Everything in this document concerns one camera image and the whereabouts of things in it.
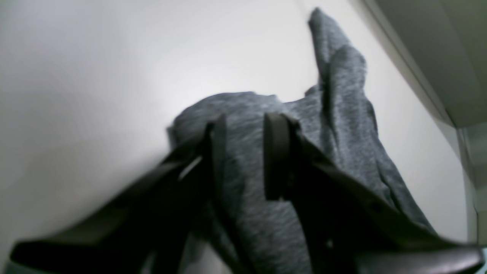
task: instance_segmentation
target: gray heathered cloth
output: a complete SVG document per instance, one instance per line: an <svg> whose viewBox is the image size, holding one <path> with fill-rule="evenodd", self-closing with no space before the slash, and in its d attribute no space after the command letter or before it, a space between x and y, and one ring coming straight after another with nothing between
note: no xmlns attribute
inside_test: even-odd
<svg viewBox="0 0 487 274"><path fill-rule="evenodd" d="M226 114L223 203L250 260L262 274L312 273L293 206L264 198L265 112L286 113L298 119L304 135L338 168L434 233L379 141L374 109L363 92L364 58L336 22L319 9L312 13L309 25L320 80L303 99L282 103L275 96L253 92L218 94L187 108L174 121L174 137L179 143L201 130L215 114ZM193 232L208 239L230 268L240 272L234 247L210 205L198 218Z"/></svg>

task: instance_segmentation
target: gray fabric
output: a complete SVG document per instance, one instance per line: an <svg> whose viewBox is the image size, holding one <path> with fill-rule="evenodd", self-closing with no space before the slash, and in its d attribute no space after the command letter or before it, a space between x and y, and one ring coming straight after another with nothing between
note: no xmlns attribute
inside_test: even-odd
<svg viewBox="0 0 487 274"><path fill-rule="evenodd" d="M304 135L338 168L434 232L379 141L374 109L363 92L364 58L335 21L319 9L312 13L309 25L320 79L303 99L282 103L275 96L253 92L218 94L187 108L174 121L175 140L180 143L217 113L226 114L223 203L258 273L312 273L294 208L289 202L264 198L265 112L286 113L298 119ZM198 218L193 232L207 238L230 268L239 272L234 247L210 205Z"/></svg>

